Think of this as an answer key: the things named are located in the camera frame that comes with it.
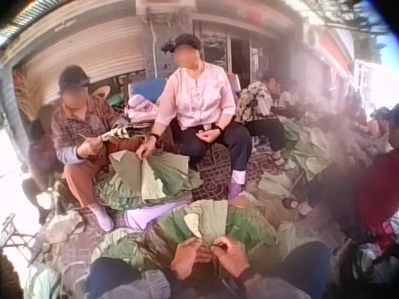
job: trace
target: cuff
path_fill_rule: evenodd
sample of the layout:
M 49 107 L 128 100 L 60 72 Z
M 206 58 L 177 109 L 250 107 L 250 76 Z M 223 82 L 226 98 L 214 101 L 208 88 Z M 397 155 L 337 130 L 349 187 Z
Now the cuff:
M 236 110 L 235 109 L 223 109 L 222 110 L 222 115 L 235 115 L 236 114 Z
M 155 120 L 155 123 L 161 123 L 164 126 L 168 126 L 170 124 L 170 120 L 168 121 L 168 120 L 164 120 L 164 119 L 161 119 L 161 118 L 157 118 Z
M 167 299 L 171 297 L 170 285 L 165 274 L 159 270 L 148 270 L 144 272 L 152 298 Z

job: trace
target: black pants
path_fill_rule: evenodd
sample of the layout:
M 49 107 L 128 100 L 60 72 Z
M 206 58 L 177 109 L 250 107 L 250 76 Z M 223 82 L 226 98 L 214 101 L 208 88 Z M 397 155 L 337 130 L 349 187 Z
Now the black pants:
M 280 151 L 286 147 L 284 127 L 278 118 L 251 121 L 245 127 L 251 136 L 267 137 L 273 151 Z
M 195 126 L 180 133 L 180 153 L 190 157 L 190 166 L 200 162 L 208 151 L 208 145 L 196 136 L 200 130 L 204 130 L 204 127 Z M 252 140 L 247 129 L 232 121 L 215 142 L 230 151 L 232 170 L 246 169 L 252 151 Z
M 330 251 L 320 242 L 304 244 L 294 249 L 277 271 L 269 276 L 285 280 L 304 291 L 311 299 L 321 299 L 330 276 Z M 87 277 L 89 298 L 97 299 L 110 290 L 132 283 L 141 277 L 138 270 L 131 268 L 123 260 L 99 258 L 90 266 L 90 274 Z M 189 293 L 191 294 L 189 297 L 182 292 L 173 298 L 197 298 L 192 296 L 192 292 Z M 218 292 L 218 298 L 227 299 L 232 296 L 223 288 Z

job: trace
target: metal roller shutter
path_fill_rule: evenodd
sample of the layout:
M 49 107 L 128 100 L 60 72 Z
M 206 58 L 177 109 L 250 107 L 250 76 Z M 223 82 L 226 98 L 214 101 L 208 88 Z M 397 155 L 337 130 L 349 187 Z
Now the metal roller shutter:
M 38 53 L 26 64 L 44 84 L 45 103 L 58 98 L 58 78 L 68 65 L 81 66 L 91 82 L 145 69 L 142 20 L 126 17 L 93 26 Z

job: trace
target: pink cloth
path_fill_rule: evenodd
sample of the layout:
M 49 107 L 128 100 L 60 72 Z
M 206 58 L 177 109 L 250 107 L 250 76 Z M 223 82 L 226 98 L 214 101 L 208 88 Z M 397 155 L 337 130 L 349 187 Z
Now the pink cloth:
M 134 95 L 128 101 L 125 114 L 133 123 L 154 120 L 158 114 L 158 107 L 142 95 Z
M 145 229 L 147 224 L 153 219 L 162 216 L 177 207 L 184 204 L 191 204 L 193 201 L 191 193 L 187 193 L 181 200 L 175 202 L 169 202 L 167 204 L 161 204 L 154 207 L 145 207 L 143 209 L 134 209 L 125 211 L 125 222 L 126 225 L 131 229 Z
M 236 113 L 236 103 L 226 72 L 217 65 L 204 64 L 204 72 L 197 81 L 183 68 L 169 77 L 155 122 L 168 126 L 177 116 L 181 129 L 185 130 L 192 126 L 216 123 L 222 114 Z

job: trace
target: bracelet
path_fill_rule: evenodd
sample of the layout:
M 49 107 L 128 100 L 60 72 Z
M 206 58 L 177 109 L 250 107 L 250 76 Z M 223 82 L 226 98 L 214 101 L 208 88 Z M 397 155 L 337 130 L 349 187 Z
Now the bracelet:
M 218 126 L 218 125 L 214 126 L 213 129 L 214 130 L 219 130 L 221 134 L 223 133 L 223 129 L 220 126 Z
M 161 138 L 160 135 L 155 134 L 155 133 L 150 133 L 150 136 L 154 136 L 155 137 L 155 141 L 158 142 L 158 140 Z

